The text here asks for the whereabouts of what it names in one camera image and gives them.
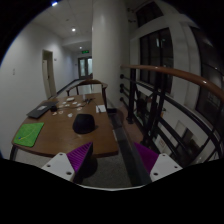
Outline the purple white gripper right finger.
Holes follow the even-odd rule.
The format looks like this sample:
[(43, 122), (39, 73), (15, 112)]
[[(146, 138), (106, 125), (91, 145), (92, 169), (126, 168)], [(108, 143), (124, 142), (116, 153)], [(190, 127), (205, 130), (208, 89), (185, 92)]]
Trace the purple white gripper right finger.
[(134, 145), (153, 182), (182, 169), (182, 167), (166, 153), (157, 154), (139, 143), (134, 143)]

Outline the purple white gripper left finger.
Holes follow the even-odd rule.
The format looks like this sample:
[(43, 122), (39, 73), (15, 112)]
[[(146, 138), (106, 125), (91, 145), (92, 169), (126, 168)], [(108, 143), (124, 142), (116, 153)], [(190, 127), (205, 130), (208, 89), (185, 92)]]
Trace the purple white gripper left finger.
[(93, 153), (93, 143), (84, 144), (65, 154), (59, 152), (42, 169), (72, 182)]

